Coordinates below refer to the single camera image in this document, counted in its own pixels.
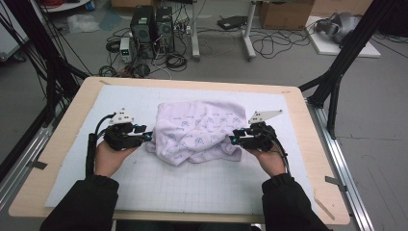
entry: table leg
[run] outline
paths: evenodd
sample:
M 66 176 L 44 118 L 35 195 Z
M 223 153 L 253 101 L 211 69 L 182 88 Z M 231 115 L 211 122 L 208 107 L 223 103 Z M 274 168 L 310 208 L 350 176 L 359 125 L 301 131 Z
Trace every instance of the table leg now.
M 251 61 L 256 57 L 255 55 L 255 50 L 252 46 L 251 39 L 249 38 L 249 33 L 251 32 L 251 26 L 252 26 L 252 19 L 254 18 L 254 13 L 255 13 L 255 8 L 256 8 L 256 2 L 251 1 L 249 3 L 249 13 L 248 13 L 248 19 L 246 21 L 246 29 L 245 31 L 242 31 L 242 37 L 243 41 L 246 46 L 246 50 L 248 51 L 248 60 Z
M 191 50 L 192 50 L 192 58 L 195 61 L 200 61 L 200 48 L 198 46 L 198 34 L 197 34 L 197 19 L 198 15 L 196 15 L 196 6 L 197 0 L 192 1 L 192 26 L 191 26 Z

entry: black jacket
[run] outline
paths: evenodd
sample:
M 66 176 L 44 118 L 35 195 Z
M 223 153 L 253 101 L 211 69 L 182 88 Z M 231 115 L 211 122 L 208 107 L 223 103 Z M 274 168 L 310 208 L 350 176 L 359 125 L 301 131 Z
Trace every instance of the black jacket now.
M 77 181 L 42 224 L 41 231 L 110 231 L 119 185 L 92 175 Z M 328 230 L 289 174 L 267 180 L 262 189 L 267 230 Z

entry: brown box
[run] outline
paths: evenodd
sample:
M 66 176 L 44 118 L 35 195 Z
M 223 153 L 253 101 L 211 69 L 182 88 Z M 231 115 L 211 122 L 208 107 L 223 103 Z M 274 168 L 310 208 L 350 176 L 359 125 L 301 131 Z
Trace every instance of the brown box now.
M 157 0 L 112 0 L 115 8 L 135 8 L 136 6 L 156 6 Z
M 315 0 L 263 3 L 261 25 L 265 29 L 303 30 Z
M 343 12 L 363 15 L 371 2 L 372 0 L 316 0 L 311 15 L 330 16 Z

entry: patterned cloth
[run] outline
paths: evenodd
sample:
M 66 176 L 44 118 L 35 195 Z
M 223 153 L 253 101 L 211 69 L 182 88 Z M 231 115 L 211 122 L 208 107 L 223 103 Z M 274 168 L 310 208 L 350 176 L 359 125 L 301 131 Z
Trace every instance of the patterned cloth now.
M 148 152 L 174 166 L 185 160 L 240 161 L 242 150 L 228 136 L 245 126 L 244 107 L 223 101 L 194 101 L 159 105 Z

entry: person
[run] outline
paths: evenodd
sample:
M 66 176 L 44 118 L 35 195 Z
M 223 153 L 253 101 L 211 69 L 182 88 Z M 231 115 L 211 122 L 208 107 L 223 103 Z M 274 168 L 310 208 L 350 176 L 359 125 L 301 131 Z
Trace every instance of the person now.
M 99 143 L 94 174 L 74 184 L 40 230 L 111 230 L 119 187 L 111 176 L 135 150 L 114 151 L 105 141 Z M 281 154 L 275 147 L 268 152 L 248 151 L 270 176 L 262 185 L 267 230 L 329 230 L 313 212 L 301 186 L 286 173 Z

